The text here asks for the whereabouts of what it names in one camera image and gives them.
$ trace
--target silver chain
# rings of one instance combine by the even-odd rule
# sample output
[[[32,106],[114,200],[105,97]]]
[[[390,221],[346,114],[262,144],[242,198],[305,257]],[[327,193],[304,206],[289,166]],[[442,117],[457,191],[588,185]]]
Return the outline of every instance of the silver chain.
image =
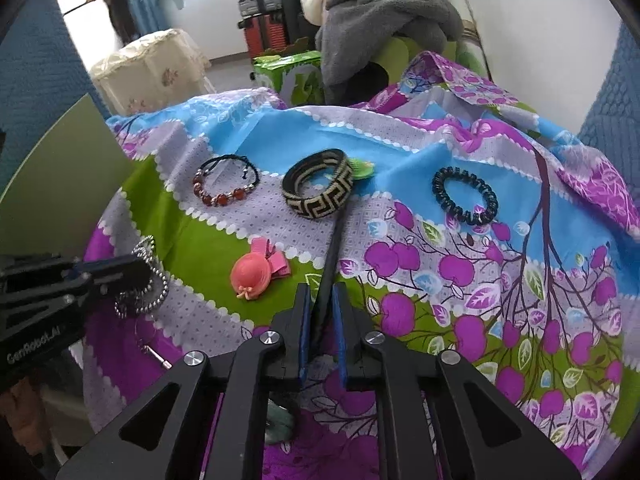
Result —
[[[114,307],[116,315],[120,319],[127,316],[140,316],[158,308],[169,294],[169,281],[166,278],[164,270],[162,270],[160,261],[154,254],[156,250],[156,242],[152,235],[145,236],[140,240],[131,251],[141,258],[151,269],[151,278],[142,290],[132,290],[130,292],[121,292],[116,298]],[[162,283],[162,290],[158,296],[151,301],[144,301],[144,297],[154,288],[154,280],[159,279]]]

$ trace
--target floor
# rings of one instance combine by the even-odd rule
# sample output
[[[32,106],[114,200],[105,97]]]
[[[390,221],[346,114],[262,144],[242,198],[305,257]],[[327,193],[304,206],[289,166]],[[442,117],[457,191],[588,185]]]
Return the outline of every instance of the floor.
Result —
[[[251,60],[235,59],[231,61],[214,61],[213,66],[207,70],[207,77],[215,86],[216,92],[251,88],[252,81],[249,72],[252,71]]]

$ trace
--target embroidered fabric cover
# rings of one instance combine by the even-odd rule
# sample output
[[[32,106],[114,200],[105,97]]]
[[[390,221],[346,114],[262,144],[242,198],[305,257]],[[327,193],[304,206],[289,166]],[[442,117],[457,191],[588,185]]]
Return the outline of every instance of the embroidered fabric cover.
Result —
[[[457,349],[593,477],[638,402],[639,219],[615,168],[508,92],[428,53],[360,108],[283,108],[255,89],[110,120],[137,167],[86,256],[124,254],[155,237],[172,279],[147,321],[159,329],[153,348],[171,361],[192,349],[231,351],[291,305],[297,283],[318,289],[332,218],[300,218],[280,186],[304,156],[340,148],[376,168],[349,202],[339,279],[353,304],[412,349]],[[260,169],[247,200],[207,208],[194,197],[191,177],[212,153],[246,155]],[[444,215],[430,191],[443,166],[492,186],[500,207],[491,225]],[[216,171],[212,191],[240,181],[233,165]],[[319,174],[310,185],[327,183]],[[447,187],[451,197],[479,210],[480,195],[458,184]],[[256,236],[284,252],[292,276],[244,301],[228,276]],[[162,368],[137,350],[134,322],[108,304],[88,321],[85,346],[86,402],[99,430]],[[374,394],[344,391],[332,333],[323,348],[298,396],[299,437],[265,448],[265,479],[378,478]]]
[[[110,111],[154,112],[215,88],[205,76],[209,60],[179,28],[129,43],[91,67],[89,74]]]

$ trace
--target woven bangle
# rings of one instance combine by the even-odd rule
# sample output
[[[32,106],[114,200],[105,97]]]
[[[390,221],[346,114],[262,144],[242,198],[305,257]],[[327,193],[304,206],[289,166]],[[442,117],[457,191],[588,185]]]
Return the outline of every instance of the woven bangle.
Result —
[[[329,186],[311,198],[300,196],[300,185],[316,171],[335,168]],[[282,181],[282,194],[287,204],[300,216],[314,219],[330,215],[341,208],[353,189],[353,170],[341,150],[324,150],[296,163]]]
[[[249,168],[251,168],[254,172],[254,180],[252,183],[247,184],[246,186],[237,187],[233,191],[229,191],[227,193],[220,193],[215,197],[204,191],[204,180],[221,160],[240,160],[241,162],[244,162],[242,178],[246,179],[246,174],[248,173]],[[210,158],[200,166],[198,171],[196,171],[196,174],[193,177],[193,194],[201,199],[205,206],[227,205],[230,200],[244,200],[247,194],[251,193],[258,184],[260,184],[258,170],[256,170],[255,166],[249,162],[248,158],[239,155],[220,155]]]
[[[465,182],[477,189],[482,194],[482,198],[484,198],[485,210],[481,213],[472,213],[471,211],[464,211],[459,205],[456,205],[444,189],[444,183],[449,178]],[[460,168],[452,168],[451,166],[439,170],[433,177],[433,194],[444,212],[449,213],[459,222],[464,222],[471,226],[489,224],[498,214],[498,198],[494,190],[484,180],[473,173],[469,173],[467,170],[460,170]]]

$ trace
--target black hair tie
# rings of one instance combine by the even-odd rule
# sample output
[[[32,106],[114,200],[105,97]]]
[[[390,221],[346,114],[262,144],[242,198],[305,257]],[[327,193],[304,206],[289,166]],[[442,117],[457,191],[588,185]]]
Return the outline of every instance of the black hair tie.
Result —
[[[456,205],[444,189],[444,183],[448,178],[459,180],[477,189],[482,198],[484,198],[484,211],[472,213],[471,211],[464,211],[459,205]],[[469,173],[467,170],[460,170],[460,168],[451,166],[441,168],[433,177],[433,194],[445,213],[449,213],[459,222],[464,222],[471,226],[490,224],[498,214],[498,198],[494,190],[484,180],[473,173]]]

